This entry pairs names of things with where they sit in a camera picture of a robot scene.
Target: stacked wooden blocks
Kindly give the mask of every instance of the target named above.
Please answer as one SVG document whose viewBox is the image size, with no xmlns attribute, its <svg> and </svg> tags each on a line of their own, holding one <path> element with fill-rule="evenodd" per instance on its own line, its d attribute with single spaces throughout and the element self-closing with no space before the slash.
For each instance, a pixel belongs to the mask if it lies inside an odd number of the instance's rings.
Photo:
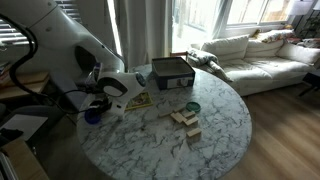
<svg viewBox="0 0 320 180">
<path fill-rule="evenodd" d="M 175 121 L 178 123 L 184 123 L 186 126 L 190 126 L 196 122 L 199 121 L 198 117 L 196 117 L 196 113 L 194 111 L 190 111 L 184 114 L 181 114 L 180 112 L 184 110 L 184 106 L 179 106 L 172 111 L 167 111 L 164 113 L 159 113 L 159 117 L 164 117 L 167 115 L 170 115 Z M 192 137 L 194 135 L 197 135 L 201 133 L 200 128 L 195 128 L 189 132 L 187 132 L 188 137 Z"/>
</svg>

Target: hardwood floor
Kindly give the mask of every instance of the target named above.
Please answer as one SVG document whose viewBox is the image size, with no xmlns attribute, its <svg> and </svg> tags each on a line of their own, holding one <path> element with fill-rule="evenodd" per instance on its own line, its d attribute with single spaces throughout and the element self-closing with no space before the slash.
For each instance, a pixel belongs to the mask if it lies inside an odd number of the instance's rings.
<svg viewBox="0 0 320 180">
<path fill-rule="evenodd" d="M 320 179 L 320 92 L 300 84 L 245 97 L 253 136 L 222 179 Z"/>
<path fill-rule="evenodd" d="M 320 91 L 303 97 L 300 84 L 244 97 L 253 136 L 239 164 L 221 179 L 320 179 Z M 37 146 L 55 179 L 110 179 L 88 160 L 66 118 Z"/>
</svg>

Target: round table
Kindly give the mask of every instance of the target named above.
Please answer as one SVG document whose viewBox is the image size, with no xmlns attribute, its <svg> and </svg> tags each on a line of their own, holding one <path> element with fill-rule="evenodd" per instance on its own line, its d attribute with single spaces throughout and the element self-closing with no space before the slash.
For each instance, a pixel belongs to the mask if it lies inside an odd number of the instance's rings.
<svg viewBox="0 0 320 180">
<path fill-rule="evenodd" d="M 251 117 L 241 97 L 225 82 L 195 69 L 192 87 L 160 91 L 151 65 L 133 68 L 147 81 L 153 106 L 108 113 L 90 125 L 78 116 L 77 133 L 89 159 L 116 179 L 216 179 L 242 158 L 251 139 Z M 88 96 L 82 108 L 92 102 Z M 186 126 L 159 112 L 194 101 L 201 105 L 197 124 Z M 187 137 L 199 127 L 201 134 Z"/>
</svg>

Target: cardboard box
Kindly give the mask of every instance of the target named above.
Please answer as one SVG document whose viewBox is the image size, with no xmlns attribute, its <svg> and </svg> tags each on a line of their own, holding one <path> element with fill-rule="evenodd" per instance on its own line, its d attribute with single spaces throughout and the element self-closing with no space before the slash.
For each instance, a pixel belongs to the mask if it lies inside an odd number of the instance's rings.
<svg viewBox="0 0 320 180">
<path fill-rule="evenodd" d="M 160 90 L 193 86 L 196 74 L 181 57 L 152 59 L 152 72 Z"/>
</svg>

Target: wooden block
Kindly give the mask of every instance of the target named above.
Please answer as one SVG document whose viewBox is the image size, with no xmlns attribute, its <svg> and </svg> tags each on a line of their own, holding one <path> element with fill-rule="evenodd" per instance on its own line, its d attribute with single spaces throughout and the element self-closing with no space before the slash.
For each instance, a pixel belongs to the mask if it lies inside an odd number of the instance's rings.
<svg viewBox="0 0 320 180">
<path fill-rule="evenodd" d="M 196 134 L 199 134 L 199 133 L 201 133 L 201 129 L 200 128 L 196 128 L 196 129 L 192 129 L 191 131 L 187 132 L 187 135 L 189 137 L 192 137 L 192 136 L 194 136 Z"/>
<path fill-rule="evenodd" d="M 187 125 L 187 126 L 190 126 L 191 124 L 197 122 L 199 119 L 197 117 L 194 117 L 192 119 L 189 119 L 188 121 L 185 121 L 184 123 Z"/>
<path fill-rule="evenodd" d="M 165 117 L 165 116 L 169 116 L 171 113 L 172 113 L 172 111 L 160 112 L 160 113 L 158 114 L 158 117 L 162 118 L 162 117 Z"/>
<path fill-rule="evenodd" d="M 177 115 L 176 113 L 171 113 L 170 116 L 171 116 L 174 120 L 176 120 L 177 122 L 179 122 L 179 123 L 181 123 L 181 122 L 183 121 L 183 119 L 181 119 L 181 118 L 179 117 L 179 115 Z"/>
<path fill-rule="evenodd" d="M 187 112 L 187 113 L 184 113 L 183 116 L 185 118 L 189 118 L 189 117 L 192 117 L 194 116 L 196 113 L 194 111 L 190 111 L 190 112 Z"/>
<path fill-rule="evenodd" d="M 180 112 L 182 111 L 183 109 L 185 108 L 185 105 L 180 105 L 180 106 L 177 106 L 176 108 L 173 109 L 173 112 Z"/>
<path fill-rule="evenodd" d="M 182 116 L 182 114 L 180 114 L 179 112 L 176 113 L 176 117 L 179 119 L 179 122 L 183 121 L 183 122 L 186 122 L 188 121 L 188 119 L 186 119 L 185 117 Z"/>
</svg>

